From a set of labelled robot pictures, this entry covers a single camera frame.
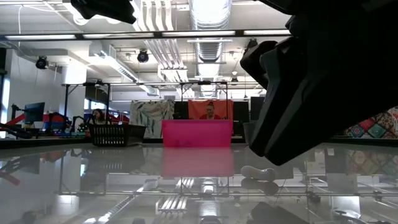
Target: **orange curtain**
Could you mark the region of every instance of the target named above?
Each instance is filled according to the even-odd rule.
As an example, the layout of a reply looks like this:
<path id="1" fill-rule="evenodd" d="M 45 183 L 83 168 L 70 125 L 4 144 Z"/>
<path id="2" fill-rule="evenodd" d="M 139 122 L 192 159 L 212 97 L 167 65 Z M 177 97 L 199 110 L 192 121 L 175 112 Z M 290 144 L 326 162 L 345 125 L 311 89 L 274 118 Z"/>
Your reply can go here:
<path id="1" fill-rule="evenodd" d="M 232 100 L 188 100 L 189 119 L 200 119 L 207 114 L 207 106 L 212 102 L 214 105 L 214 114 L 220 119 L 227 119 L 227 104 L 228 104 L 228 119 L 233 119 L 233 105 Z"/>

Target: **woman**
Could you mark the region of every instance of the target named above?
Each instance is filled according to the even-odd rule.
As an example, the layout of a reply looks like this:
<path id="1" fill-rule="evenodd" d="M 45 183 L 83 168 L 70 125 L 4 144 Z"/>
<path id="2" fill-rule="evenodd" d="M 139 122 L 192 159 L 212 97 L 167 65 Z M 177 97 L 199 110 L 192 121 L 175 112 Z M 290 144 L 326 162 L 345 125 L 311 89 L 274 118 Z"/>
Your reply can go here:
<path id="1" fill-rule="evenodd" d="M 200 116 L 199 119 L 221 119 L 221 117 L 214 114 L 214 103 L 209 102 L 207 104 L 207 114 Z"/>
<path id="2" fill-rule="evenodd" d="M 93 118 L 90 120 L 90 124 L 111 124 L 106 122 L 105 115 L 100 109 L 95 109 L 93 111 Z"/>

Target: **glass table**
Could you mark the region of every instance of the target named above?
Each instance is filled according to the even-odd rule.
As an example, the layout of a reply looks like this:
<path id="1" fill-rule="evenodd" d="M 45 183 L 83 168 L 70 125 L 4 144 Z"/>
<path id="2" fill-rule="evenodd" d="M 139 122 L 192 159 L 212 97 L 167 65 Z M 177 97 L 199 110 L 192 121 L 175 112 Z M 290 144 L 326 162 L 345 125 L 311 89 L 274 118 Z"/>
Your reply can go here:
<path id="1" fill-rule="evenodd" d="M 279 167 L 244 144 L 74 144 L 0 158 L 4 224 L 398 222 L 394 147 L 324 143 Z"/>

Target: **black plastic basket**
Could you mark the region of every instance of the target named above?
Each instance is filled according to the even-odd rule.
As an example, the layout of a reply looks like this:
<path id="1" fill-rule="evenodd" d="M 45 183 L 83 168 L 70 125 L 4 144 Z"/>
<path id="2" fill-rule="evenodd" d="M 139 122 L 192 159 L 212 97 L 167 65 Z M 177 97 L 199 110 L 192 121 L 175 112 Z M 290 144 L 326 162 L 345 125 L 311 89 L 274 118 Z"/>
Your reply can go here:
<path id="1" fill-rule="evenodd" d="M 145 126 L 122 124 L 90 125 L 91 142 L 95 146 L 125 147 L 142 144 Z"/>

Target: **computer monitor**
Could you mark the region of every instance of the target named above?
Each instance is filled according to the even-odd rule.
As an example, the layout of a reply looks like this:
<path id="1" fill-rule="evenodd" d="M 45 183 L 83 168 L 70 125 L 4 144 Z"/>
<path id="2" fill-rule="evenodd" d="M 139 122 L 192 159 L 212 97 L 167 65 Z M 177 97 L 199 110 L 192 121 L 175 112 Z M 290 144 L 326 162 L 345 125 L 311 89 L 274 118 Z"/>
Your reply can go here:
<path id="1" fill-rule="evenodd" d="M 25 105 L 25 124 L 32 124 L 35 121 L 43 121 L 44 102 Z"/>

